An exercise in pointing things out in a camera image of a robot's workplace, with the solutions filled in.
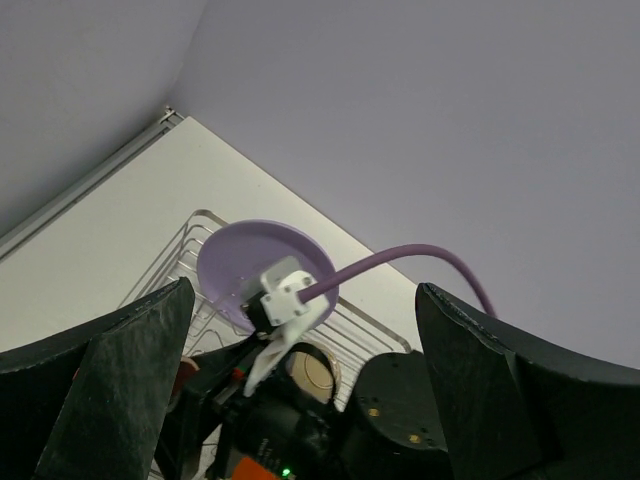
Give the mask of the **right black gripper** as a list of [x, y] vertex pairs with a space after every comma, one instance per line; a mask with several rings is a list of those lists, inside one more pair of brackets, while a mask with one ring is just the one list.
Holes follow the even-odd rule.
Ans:
[[267, 346], [245, 339], [192, 358], [200, 370], [184, 385], [159, 439], [159, 471], [166, 479], [230, 479], [251, 459], [275, 479], [300, 476], [300, 408], [290, 398], [299, 389], [286, 371], [296, 343], [250, 397], [243, 395], [249, 371]]

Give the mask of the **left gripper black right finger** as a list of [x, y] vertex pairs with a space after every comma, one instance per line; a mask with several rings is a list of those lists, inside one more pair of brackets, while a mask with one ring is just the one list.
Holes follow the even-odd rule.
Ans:
[[639, 372], [543, 340], [434, 284], [416, 320], [457, 479], [636, 479]]

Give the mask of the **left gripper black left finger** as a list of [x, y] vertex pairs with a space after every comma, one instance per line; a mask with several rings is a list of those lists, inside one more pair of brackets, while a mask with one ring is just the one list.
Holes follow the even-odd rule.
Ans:
[[181, 277], [2, 352], [2, 478], [147, 478], [194, 302]]

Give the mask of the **white bowl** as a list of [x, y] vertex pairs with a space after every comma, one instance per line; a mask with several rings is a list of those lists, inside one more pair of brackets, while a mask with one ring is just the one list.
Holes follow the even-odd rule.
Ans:
[[336, 387], [339, 391], [342, 375], [339, 362], [333, 352], [326, 346], [314, 343], [329, 359], [331, 368], [327, 369], [319, 360], [304, 352], [292, 354], [286, 364], [286, 369], [295, 383], [317, 400], [328, 403], [331, 391]]

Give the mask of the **purple plate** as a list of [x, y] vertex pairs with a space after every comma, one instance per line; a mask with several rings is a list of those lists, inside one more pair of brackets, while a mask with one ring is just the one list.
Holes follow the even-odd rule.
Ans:
[[279, 260], [292, 256], [322, 280], [336, 272], [325, 250], [304, 232], [275, 221], [245, 220], [222, 227], [201, 247], [196, 272], [202, 295], [245, 332], [254, 327], [241, 310], [246, 283]]

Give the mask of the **black mug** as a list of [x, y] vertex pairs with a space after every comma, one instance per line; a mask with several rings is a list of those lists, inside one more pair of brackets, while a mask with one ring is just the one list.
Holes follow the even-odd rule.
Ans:
[[192, 358], [186, 356], [181, 357], [171, 391], [171, 400], [179, 396], [187, 381], [190, 380], [199, 370], [200, 367]]

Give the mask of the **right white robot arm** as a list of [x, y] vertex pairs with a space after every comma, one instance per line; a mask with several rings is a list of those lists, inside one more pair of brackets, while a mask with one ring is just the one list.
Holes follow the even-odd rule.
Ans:
[[344, 408], [322, 402], [283, 362], [247, 396], [266, 343], [256, 336], [182, 359], [154, 460], [166, 479], [193, 479], [217, 434], [208, 479], [229, 478], [239, 457], [277, 479], [450, 479], [446, 442], [424, 356], [379, 354], [365, 362]]

